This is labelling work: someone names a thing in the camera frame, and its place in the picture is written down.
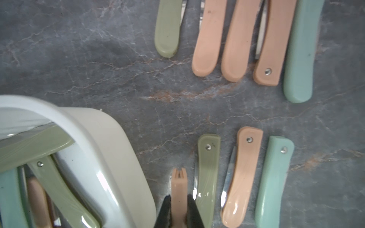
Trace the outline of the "teal folding fruit knife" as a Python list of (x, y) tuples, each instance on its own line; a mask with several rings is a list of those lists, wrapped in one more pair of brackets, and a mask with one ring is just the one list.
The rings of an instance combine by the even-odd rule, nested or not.
[(313, 67), (324, 0), (297, 1), (288, 43), (283, 92), (292, 103), (312, 97)]

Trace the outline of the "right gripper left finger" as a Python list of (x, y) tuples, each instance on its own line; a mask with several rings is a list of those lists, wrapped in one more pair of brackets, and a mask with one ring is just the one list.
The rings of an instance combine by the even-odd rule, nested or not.
[(171, 195), (167, 195), (163, 200), (154, 228), (170, 228), (171, 224)]

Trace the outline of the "olive knife second row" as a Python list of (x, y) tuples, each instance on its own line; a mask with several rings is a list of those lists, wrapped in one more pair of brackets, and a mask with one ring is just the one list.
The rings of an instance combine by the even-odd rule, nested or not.
[(218, 135), (204, 134), (198, 139), (193, 199), (206, 228), (213, 224), (220, 147), (221, 138)]

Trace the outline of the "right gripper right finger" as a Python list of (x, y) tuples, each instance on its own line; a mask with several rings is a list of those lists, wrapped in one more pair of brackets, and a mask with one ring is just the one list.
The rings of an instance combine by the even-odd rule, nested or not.
[(187, 196), (187, 228), (204, 228), (203, 221), (201, 219), (199, 210), (196, 206), (193, 195)]

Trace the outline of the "pink knife second row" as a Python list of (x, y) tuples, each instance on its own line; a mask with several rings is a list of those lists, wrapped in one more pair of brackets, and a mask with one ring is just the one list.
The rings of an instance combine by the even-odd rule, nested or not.
[(245, 218), (262, 137), (262, 130), (248, 126), (237, 133), (221, 194), (221, 221), (227, 228), (239, 227)]

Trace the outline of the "olive fruit knife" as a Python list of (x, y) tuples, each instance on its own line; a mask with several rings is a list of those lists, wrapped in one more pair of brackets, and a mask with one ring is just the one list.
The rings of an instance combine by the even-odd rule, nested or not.
[(160, 0), (156, 27), (155, 47), (164, 58), (173, 57), (178, 50), (180, 26), (183, 21), (187, 1)]

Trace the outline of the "white plastic storage box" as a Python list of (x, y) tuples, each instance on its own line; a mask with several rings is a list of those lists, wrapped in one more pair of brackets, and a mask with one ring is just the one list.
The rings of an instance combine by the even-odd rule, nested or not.
[(100, 228), (151, 228), (156, 206), (141, 165), (119, 123), (92, 108), (58, 107), (1, 96), (1, 140), (56, 124), (75, 141), (51, 154), (63, 180)]

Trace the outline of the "pink folding fruit knife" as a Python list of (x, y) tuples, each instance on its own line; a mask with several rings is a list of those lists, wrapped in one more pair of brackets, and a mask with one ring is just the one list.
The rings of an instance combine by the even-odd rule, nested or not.
[(192, 59), (193, 73), (205, 77), (213, 72), (220, 53), (227, 0), (201, 1), (200, 24)]

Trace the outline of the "teal knife second row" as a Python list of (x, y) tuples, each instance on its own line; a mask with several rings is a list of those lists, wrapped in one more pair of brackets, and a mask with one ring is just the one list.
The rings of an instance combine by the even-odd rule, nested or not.
[(270, 136), (255, 207), (258, 228), (278, 228), (280, 209), (294, 143), (282, 136)]

